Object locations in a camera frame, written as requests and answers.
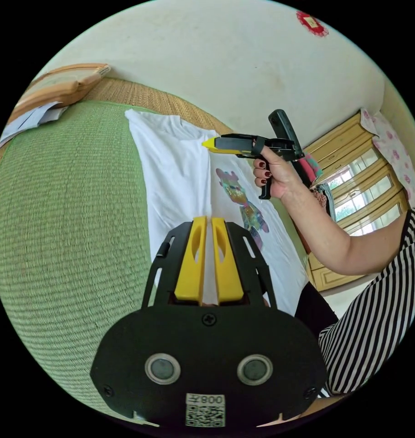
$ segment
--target glass window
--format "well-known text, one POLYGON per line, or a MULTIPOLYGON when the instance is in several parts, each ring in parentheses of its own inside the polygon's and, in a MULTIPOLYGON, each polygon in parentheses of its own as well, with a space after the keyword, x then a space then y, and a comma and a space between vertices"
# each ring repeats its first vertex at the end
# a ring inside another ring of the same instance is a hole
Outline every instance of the glass window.
POLYGON ((341 186, 346 181, 349 181, 363 170, 367 169, 377 160, 378 154, 376 153, 375 148, 371 148, 367 152, 363 153, 360 157, 353 160, 346 167, 338 171, 335 176, 330 176, 325 182, 328 183, 329 188, 333 190, 338 186, 341 186))
POLYGON ((386 227, 394 220, 396 220, 399 217, 399 215, 400 215, 399 205, 396 204, 387 213, 384 213, 380 218, 376 219, 375 221, 373 221, 368 225, 363 226, 362 228, 355 231, 354 233, 351 233, 351 236, 362 236, 364 234, 371 233, 376 229, 386 227))
POLYGON ((335 209, 335 218, 337 222, 362 209, 375 199, 378 199, 387 190, 391 189, 391 186, 392 182, 390 177, 385 176, 369 189, 342 203, 335 209))

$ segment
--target white paper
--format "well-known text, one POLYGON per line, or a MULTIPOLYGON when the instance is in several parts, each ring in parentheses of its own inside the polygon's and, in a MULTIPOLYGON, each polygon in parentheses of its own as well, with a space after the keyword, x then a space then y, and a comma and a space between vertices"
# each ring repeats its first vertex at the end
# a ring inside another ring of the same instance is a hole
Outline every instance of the white paper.
POLYGON ((50 102, 48 104, 34 108, 19 116, 9 123, 0 138, 0 148, 16 135, 28 129, 37 128, 42 123, 55 121, 60 118, 67 107, 51 109, 60 102, 50 102))

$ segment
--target yellow plastic part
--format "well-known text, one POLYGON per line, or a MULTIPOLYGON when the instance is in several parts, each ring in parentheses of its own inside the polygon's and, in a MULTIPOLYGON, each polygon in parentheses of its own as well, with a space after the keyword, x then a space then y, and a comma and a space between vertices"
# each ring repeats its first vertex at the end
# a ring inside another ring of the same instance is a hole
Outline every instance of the yellow plastic part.
POLYGON ((244 292, 224 219, 212 218, 212 232, 218 304, 239 301, 243 298, 244 292), (223 253, 223 261, 220 260, 220 250, 223 253))
POLYGON ((194 218, 182 267, 177 280, 176 298, 182 301, 203 301, 204 260, 206 253, 206 216, 194 218))
POLYGON ((202 146, 207 148, 210 152, 214 152, 216 154, 251 154, 251 151, 235 151, 233 149, 217 149, 215 147, 215 139, 218 137, 212 137, 209 140, 206 140, 202 143, 202 146))

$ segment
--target black and white striped shirt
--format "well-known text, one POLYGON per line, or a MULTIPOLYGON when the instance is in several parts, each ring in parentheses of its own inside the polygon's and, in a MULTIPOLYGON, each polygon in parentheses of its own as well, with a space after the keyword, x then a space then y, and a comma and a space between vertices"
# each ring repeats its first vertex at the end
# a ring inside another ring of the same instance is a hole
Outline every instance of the black and white striped shirt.
POLYGON ((407 212, 398 255, 322 330, 328 379, 320 397, 347 394, 379 371, 415 316, 415 209, 407 212))

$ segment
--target cartoon character print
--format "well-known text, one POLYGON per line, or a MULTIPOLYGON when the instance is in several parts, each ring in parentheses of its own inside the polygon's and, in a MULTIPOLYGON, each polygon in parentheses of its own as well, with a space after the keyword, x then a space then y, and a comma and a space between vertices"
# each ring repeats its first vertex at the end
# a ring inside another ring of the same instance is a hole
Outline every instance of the cartoon character print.
POLYGON ((257 247, 261 250, 263 244, 259 231, 269 232, 268 225, 261 211, 247 199, 245 190, 238 183, 238 177, 235 172, 223 172, 221 169, 216 169, 215 172, 218 178, 220 178, 220 186, 223 187, 229 198, 239 205, 244 228, 250 231, 257 247))

